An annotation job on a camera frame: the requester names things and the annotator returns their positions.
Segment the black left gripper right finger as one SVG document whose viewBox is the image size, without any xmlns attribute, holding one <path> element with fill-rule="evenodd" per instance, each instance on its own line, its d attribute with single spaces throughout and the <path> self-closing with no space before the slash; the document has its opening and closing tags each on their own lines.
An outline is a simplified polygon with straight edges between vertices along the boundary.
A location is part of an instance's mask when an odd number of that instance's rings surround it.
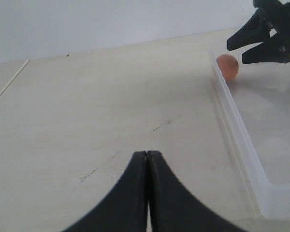
<svg viewBox="0 0 290 232">
<path fill-rule="evenodd" d="M 147 152 L 149 208 L 154 232 L 240 232 L 178 180 L 159 151 Z"/>
</svg>

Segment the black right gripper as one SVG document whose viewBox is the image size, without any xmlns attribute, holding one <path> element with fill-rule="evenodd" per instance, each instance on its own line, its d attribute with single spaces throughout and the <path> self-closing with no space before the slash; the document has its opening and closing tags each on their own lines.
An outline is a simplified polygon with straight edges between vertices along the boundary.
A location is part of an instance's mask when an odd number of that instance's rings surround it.
<svg viewBox="0 0 290 232">
<path fill-rule="evenodd" d="M 253 5 L 258 11 L 227 40 L 227 49 L 263 42 L 242 54 L 243 64 L 290 63 L 290 2 L 255 0 Z M 271 38 L 267 23 L 276 30 Z"/>
</svg>

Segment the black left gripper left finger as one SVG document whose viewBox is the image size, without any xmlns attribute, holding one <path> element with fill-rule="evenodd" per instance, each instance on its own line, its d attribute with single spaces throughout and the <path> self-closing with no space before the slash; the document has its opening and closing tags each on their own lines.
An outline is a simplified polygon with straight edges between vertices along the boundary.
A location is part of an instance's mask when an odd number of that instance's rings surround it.
<svg viewBox="0 0 290 232">
<path fill-rule="evenodd" d="M 108 194 L 66 232 L 145 232 L 147 229 L 145 151 L 133 153 Z"/>
</svg>

